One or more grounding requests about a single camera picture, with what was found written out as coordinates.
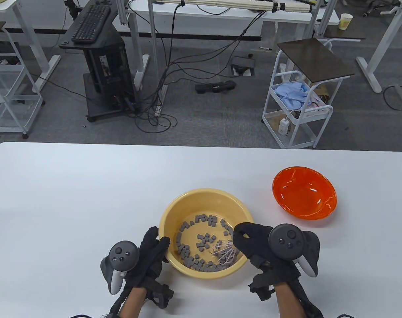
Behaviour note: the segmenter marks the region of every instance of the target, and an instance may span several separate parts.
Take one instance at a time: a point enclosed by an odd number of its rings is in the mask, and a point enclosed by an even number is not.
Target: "whisk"
[[[232,265],[237,260],[239,250],[236,249],[231,240],[223,242],[218,240],[216,244],[210,248],[210,253],[217,257],[220,265]]]

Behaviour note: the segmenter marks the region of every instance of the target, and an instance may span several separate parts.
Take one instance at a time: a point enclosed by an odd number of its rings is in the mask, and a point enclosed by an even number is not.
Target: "controller button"
[[[294,239],[294,238],[297,237],[297,234],[295,233],[295,231],[290,230],[290,231],[288,231],[288,237],[289,237],[290,239]]]

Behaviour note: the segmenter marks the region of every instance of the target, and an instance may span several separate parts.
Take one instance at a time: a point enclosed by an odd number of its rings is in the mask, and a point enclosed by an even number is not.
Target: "black glove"
[[[170,239],[163,237],[157,239],[158,227],[151,227],[146,232],[139,248],[139,261],[125,276],[126,284],[120,297],[111,307],[110,313],[118,314],[121,304],[128,297],[133,287],[143,287],[147,290],[146,298],[152,300],[160,308],[167,307],[168,301],[173,297],[173,291],[168,285],[161,285],[155,280],[160,276],[162,262],[170,245]]]
[[[314,306],[302,288],[298,277],[301,276],[294,262],[278,258],[269,247],[269,234],[273,227],[254,223],[241,223],[234,228],[233,244],[263,271],[254,277],[248,285],[251,292],[257,293],[261,301],[269,299],[274,293],[270,285],[287,282],[297,297],[308,318],[323,318],[320,310]]]
[[[234,228],[233,244],[255,267],[266,273],[267,280],[272,282],[271,285],[296,280],[301,274],[294,262],[278,258],[269,247],[269,234],[272,229],[273,227],[248,222],[238,224]],[[257,280],[263,279],[263,274],[257,275],[250,287],[255,288]]]

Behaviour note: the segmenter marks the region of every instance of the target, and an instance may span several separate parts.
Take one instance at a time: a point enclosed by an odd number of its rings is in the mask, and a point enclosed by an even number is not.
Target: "forearm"
[[[146,297],[145,288],[132,288],[124,305],[122,306],[120,318],[138,318]]]
[[[278,300],[280,318],[307,318],[300,301],[295,297],[287,283],[275,285],[274,288]]]

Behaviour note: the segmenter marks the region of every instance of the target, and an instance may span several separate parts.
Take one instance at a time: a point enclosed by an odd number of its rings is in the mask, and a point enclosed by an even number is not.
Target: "paper cup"
[[[348,28],[348,25],[350,24],[352,18],[353,18],[353,16],[349,13],[341,14],[341,19],[339,21],[338,29],[346,30]]]

